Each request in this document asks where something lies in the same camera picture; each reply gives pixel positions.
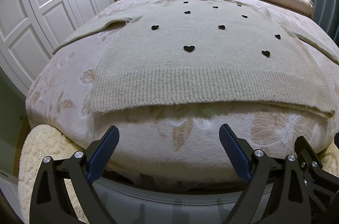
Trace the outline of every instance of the blue gripper pad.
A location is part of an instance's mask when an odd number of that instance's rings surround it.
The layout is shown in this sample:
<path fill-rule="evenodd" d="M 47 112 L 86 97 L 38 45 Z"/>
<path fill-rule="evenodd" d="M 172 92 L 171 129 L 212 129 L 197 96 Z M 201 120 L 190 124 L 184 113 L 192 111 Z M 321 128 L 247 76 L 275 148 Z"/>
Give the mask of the blue gripper pad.
<path fill-rule="evenodd" d="M 224 125 L 219 129 L 219 139 L 238 177 L 248 182 L 252 178 L 250 162 L 231 132 Z"/>
<path fill-rule="evenodd" d="M 87 181 L 92 184 L 98 180 L 119 143 L 119 129 L 113 127 L 103 139 L 88 164 Z"/>

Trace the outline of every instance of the mattress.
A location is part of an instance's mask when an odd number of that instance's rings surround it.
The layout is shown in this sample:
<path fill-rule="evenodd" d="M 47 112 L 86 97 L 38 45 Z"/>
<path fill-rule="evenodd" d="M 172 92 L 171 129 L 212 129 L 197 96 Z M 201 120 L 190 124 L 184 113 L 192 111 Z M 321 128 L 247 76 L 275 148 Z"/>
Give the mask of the mattress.
<path fill-rule="evenodd" d="M 156 1 L 161 0 L 121 0 L 98 16 Z M 287 18 L 339 56 L 335 43 L 305 15 L 261 0 L 235 1 L 239 5 L 266 7 L 271 13 Z M 110 125 L 118 127 L 120 142 L 108 169 L 136 185 L 187 190 L 237 182 L 237 175 L 218 138 L 219 127 L 224 123 L 253 148 L 280 158 L 294 154 L 293 144 L 300 135 L 304 135 L 318 153 L 339 131 L 339 66 L 307 43 L 304 45 L 323 71 L 336 105 L 332 118 L 254 103 L 148 106 L 94 114 L 90 109 L 90 93 L 96 66 L 110 38 L 124 25 L 113 24 L 61 48 L 31 87 L 26 109 L 32 127 L 53 126 L 82 148 L 100 139 Z"/>

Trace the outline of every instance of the white wardrobe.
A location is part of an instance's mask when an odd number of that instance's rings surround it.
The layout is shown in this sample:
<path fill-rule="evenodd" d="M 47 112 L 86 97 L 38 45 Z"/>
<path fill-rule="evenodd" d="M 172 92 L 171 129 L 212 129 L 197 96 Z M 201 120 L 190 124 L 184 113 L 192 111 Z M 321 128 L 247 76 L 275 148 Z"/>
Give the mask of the white wardrobe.
<path fill-rule="evenodd" d="M 0 67 L 24 94 L 52 50 L 113 0 L 0 0 Z"/>

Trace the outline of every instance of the ribbed hem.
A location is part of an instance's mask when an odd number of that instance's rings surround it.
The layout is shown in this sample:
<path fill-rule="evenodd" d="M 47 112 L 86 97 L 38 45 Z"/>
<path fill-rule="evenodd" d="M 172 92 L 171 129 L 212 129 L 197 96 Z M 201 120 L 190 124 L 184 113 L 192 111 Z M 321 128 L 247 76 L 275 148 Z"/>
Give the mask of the ribbed hem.
<path fill-rule="evenodd" d="M 158 68 L 97 74 L 91 96 L 95 113 L 149 105 L 260 102 L 331 117 L 326 82 L 314 84 L 276 71 L 242 68 Z"/>

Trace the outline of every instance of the fluffy cream rug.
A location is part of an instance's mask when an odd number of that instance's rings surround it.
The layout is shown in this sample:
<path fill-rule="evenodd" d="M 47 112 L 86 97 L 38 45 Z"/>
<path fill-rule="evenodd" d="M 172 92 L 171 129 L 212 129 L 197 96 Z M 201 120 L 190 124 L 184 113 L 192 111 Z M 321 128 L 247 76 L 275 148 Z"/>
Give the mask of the fluffy cream rug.
<path fill-rule="evenodd" d="M 26 224 L 29 224 L 29 205 L 42 159 L 47 155 L 52 156 L 54 160 L 65 159 L 71 157 L 78 150 L 83 149 L 49 125 L 39 125 L 30 132 L 21 152 L 18 184 L 21 213 Z M 339 150 L 334 142 L 318 156 L 323 163 L 323 169 L 339 177 Z M 89 223 L 81 209 L 71 181 L 68 179 L 65 181 L 79 220 Z"/>

